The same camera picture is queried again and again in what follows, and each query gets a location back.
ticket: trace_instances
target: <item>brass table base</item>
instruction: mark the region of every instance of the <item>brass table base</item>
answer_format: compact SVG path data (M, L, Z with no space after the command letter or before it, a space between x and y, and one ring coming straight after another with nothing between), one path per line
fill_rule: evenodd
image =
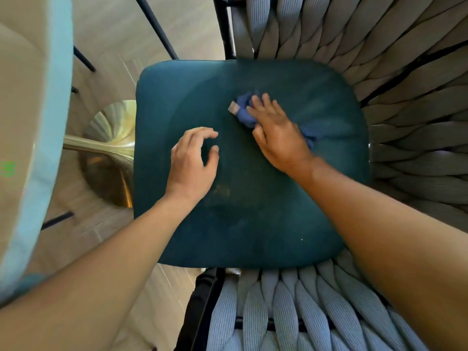
M83 138L65 135L63 148L79 152L79 165L90 188L102 199L133 207L135 100L113 103L98 112Z

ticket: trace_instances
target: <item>left hand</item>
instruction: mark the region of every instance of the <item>left hand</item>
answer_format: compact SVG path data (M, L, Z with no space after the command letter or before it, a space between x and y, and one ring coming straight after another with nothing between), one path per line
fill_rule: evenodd
M201 148L204 139L217 136L218 132L206 127L190 129L184 133L171 150L166 196L187 199L195 206L208 193L218 168L219 147L211 147L206 166L203 166Z

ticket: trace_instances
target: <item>right hand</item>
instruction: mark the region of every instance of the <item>right hand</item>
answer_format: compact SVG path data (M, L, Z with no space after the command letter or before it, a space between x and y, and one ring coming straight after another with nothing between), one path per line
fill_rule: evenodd
M268 94L252 96L253 108L247 111L258 123L252 134L267 160L278 170L294 177L297 170L313 161L304 137L296 124L292 123L276 100L270 101Z

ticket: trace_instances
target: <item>chair seat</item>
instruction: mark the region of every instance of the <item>chair seat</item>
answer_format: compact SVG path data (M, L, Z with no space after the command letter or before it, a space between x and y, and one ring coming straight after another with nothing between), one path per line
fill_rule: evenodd
M160 263L183 267L287 268L331 258L343 241L324 213L262 155L251 130L227 111L247 91L268 92L290 119L322 138L313 151L343 174L369 183L366 122L341 75L307 60L167 61L137 85L134 212L165 192L170 150L184 131L213 127L218 174L178 227Z

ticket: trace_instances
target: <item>upholstered cushion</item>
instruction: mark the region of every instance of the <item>upholstered cushion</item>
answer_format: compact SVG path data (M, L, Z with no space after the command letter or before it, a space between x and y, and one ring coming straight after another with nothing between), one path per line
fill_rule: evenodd
M246 91L268 92L292 121L323 135L314 152L368 183L366 122L352 89L313 61L169 61L146 68L137 86L134 211L165 191L170 149L190 128L219 131L202 148L220 147L207 196L174 233L160 262L185 267L284 268L335 256L341 238L324 213L263 157L249 129L227 111Z

